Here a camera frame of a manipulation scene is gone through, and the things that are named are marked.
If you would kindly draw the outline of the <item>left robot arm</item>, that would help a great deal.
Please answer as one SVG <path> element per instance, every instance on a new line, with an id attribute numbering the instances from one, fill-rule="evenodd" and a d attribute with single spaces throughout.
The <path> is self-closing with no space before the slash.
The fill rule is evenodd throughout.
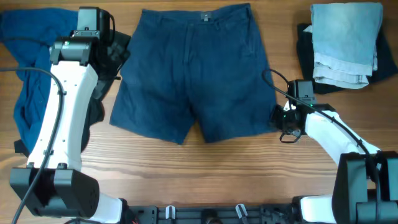
<path id="1" fill-rule="evenodd" d="M 51 46 L 51 89 L 38 140 L 24 168 L 11 170 L 10 185 L 20 208 L 69 223 L 133 223 L 121 198 L 100 192 L 81 171 L 81 140 L 91 99 L 101 99 L 129 52 L 116 42 L 114 17 L 81 7 L 77 28 Z"/>

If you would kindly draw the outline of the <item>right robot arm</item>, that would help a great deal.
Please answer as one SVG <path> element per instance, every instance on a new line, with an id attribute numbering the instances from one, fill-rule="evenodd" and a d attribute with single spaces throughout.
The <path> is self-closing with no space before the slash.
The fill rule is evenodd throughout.
<path id="1" fill-rule="evenodd" d="M 305 223 L 397 223 L 397 153 L 381 151 L 361 139 L 328 104 L 318 104 L 310 81 L 294 80 L 288 101 L 272 116 L 283 136 L 307 135 L 338 166 L 331 195 L 297 199 Z"/>

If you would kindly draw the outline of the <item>navy blue shorts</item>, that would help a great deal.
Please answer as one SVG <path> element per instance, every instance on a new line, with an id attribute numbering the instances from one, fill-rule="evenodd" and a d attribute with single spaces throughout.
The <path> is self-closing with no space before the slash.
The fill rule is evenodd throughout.
<path id="1" fill-rule="evenodd" d="M 194 123 L 207 143 L 272 131 L 276 98 L 250 4 L 145 9 L 127 48 L 113 126 L 176 144 Z"/>

